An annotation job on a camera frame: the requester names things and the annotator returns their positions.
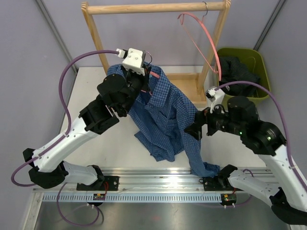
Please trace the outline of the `blue checkered shirt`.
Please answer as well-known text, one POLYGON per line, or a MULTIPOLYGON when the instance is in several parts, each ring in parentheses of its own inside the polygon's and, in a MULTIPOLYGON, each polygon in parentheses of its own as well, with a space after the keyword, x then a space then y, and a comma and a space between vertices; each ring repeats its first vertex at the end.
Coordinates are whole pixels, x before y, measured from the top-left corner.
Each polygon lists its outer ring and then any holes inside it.
POLYGON ((154 91, 141 92, 129 115, 139 129, 135 137, 156 161, 174 162, 176 155, 184 151, 192 174, 214 177, 220 167, 204 162, 201 141, 184 132, 193 123, 196 112, 195 105, 162 70, 154 91))

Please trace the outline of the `pink hanger of blue shirt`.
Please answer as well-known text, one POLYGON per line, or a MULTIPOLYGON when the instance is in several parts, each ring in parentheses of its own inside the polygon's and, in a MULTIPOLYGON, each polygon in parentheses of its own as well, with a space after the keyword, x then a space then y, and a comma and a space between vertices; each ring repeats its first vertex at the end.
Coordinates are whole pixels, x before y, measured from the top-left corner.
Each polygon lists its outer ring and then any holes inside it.
POLYGON ((142 92, 154 91, 156 82, 160 79, 162 74, 162 69, 160 66, 152 65, 151 61, 153 60, 152 55, 144 50, 143 51, 143 63, 142 68, 144 69, 144 84, 142 86, 142 92))

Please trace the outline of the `black pinstriped shirt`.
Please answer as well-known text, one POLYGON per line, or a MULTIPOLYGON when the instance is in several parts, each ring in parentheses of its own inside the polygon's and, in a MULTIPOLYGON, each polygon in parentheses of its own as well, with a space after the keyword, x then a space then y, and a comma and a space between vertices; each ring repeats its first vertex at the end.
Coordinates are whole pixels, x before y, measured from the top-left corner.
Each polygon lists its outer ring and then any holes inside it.
MULTIPOLYGON (((253 72, 256 65, 254 58, 248 58, 248 61, 251 61, 252 64, 252 71, 238 57, 219 57, 219 60, 222 72, 220 85, 235 81, 250 81, 259 84, 260 76, 253 72)), ((222 88, 225 94, 246 97, 252 97, 256 89, 255 86, 249 84, 234 84, 222 88)))

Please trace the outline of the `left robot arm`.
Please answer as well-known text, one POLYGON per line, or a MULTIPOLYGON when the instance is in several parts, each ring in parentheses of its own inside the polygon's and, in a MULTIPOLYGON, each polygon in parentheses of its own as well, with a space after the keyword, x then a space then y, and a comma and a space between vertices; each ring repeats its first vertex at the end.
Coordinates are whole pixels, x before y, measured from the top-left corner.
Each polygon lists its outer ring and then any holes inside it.
POLYGON ((79 183, 94 191, 103 187, 105 177, 98 166, 75 165, 65 158, 126 117, 140 92, 149 90, 151 68, 146 68, 144 75, 121 70, 123 75, 108 75, 97 86, 99 95, 80 111, 68 133, 57 135, 39 149, 23 151, 25 161, 32 167, 29 177, 35 185, 49 189, 61 183, 79 183))

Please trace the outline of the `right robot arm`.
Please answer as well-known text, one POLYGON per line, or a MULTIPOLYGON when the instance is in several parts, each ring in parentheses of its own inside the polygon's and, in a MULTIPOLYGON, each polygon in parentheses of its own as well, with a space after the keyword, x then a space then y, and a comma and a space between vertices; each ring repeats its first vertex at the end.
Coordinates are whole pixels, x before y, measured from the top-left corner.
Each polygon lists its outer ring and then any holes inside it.
POLYGON ((200 179, 205 190, 242 190, 266 203, 283 222, 300 228, 306 226, 307 181, 289 154, 289 143, 281 131, 259 119, 252 101, 236 96, 228 100, 227 110, 220 104, 207 107, 195 114, 194 122, 184 131, 200 140, 203 125, 207 125, 208 136, 217 131, 239 136, 242 144, 265 162, 278 182, 270 185, 229 164, 212 179, 200 179))

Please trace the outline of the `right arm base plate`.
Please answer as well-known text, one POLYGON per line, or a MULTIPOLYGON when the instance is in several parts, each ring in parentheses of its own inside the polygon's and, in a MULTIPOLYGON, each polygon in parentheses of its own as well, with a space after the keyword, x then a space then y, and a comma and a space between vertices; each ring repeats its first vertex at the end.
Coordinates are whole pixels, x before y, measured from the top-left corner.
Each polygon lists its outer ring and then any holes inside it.
POLYGON ((223 176, 202 177, 199 183, 203 185, 205 191, 235 191, 236 189, 223 176))

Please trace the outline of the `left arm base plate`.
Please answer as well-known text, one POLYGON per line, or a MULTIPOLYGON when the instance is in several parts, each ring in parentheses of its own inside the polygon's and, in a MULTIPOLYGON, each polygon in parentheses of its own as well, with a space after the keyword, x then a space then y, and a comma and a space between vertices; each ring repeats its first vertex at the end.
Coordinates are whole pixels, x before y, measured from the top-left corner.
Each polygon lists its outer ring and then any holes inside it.
POLYGON ((93 183, 92 185, 77 184, 77 191, 117 191, 119 185, 119 176, 105 176, 102 183, 93 183))

